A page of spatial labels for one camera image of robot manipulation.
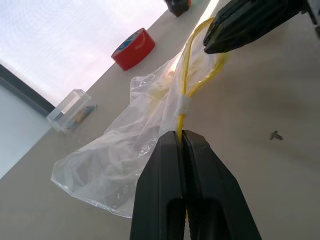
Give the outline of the dark window frame bar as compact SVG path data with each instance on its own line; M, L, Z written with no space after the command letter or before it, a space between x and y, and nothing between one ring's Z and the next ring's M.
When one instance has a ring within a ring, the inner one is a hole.
M55 106L20 80L7 68L0 64L0 85L22 100L43 117L47 117Z

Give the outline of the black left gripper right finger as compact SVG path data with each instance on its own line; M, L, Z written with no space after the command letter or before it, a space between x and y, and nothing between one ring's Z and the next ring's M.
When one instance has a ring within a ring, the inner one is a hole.
M191 240L262 240L234 175L195 132L182 134Z

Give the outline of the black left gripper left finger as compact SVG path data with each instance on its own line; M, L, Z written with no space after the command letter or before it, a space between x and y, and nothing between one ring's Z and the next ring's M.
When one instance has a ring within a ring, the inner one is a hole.
M186 183L174 131L162 135L136 186L129 240L183 240Z

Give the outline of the clear plastic box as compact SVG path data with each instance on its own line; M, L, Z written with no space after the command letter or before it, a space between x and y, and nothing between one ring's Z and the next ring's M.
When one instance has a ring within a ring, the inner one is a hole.
M85 91L74 89L46 119L57 132L70 134L95 108L96 104Z

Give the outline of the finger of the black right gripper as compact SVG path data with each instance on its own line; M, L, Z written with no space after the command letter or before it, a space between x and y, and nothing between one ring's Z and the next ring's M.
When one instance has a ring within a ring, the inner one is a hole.
M265 21L253 25L212 25L212 22L203 39L204 52L227 53L256 41L300 13L304 1L263 0L262 7Z
M211 25L250 26L263 21L263 0L231 0L218 11Z

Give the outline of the red tape roll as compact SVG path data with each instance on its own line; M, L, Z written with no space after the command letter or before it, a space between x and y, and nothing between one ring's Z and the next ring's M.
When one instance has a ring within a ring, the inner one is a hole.
M128 37L111 55L115 63L127 71L139 64L155 47L149 33L141 28Z

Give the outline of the clear plastic bag yellow drawstring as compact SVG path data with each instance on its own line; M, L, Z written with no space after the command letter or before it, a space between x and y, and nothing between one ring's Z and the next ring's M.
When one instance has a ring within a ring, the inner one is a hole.
M104 134L54 164L51 180L74 198L130 218L138 179L158 139L182 132L192 96L223 68L203 39L213 18L199 24L184 49L154 72L130 82L128 107Z

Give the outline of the black and orange object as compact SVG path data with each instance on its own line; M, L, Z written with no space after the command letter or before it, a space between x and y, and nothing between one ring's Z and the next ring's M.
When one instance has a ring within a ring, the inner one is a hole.
M192 0L164 0L168 10L176 17L189 10Z

